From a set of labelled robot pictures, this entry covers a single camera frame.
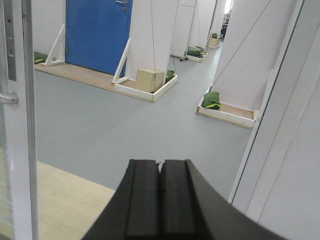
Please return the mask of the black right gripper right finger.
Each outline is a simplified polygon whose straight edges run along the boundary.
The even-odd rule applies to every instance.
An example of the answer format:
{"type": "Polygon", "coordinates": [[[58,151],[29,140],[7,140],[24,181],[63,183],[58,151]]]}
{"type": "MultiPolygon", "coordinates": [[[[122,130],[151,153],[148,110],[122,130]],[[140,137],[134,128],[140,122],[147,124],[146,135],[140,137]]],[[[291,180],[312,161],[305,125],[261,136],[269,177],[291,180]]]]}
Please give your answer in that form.
{"type": "Polygon", "coordinates": [[[230,205],[191,160],[166,160],[160,173],[160,239],[281,240],[230,205]]]}

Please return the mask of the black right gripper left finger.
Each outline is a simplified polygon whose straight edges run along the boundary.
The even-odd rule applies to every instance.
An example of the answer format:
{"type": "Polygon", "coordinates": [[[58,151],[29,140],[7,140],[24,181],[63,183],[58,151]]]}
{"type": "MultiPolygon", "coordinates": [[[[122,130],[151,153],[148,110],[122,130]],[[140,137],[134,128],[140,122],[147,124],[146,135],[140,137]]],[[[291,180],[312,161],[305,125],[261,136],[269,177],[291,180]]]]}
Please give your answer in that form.
{"type": "Polygon", "coordinates": [[[135,160],[84,240],[156,240],[159,237],[159,168],[135,160]]]}

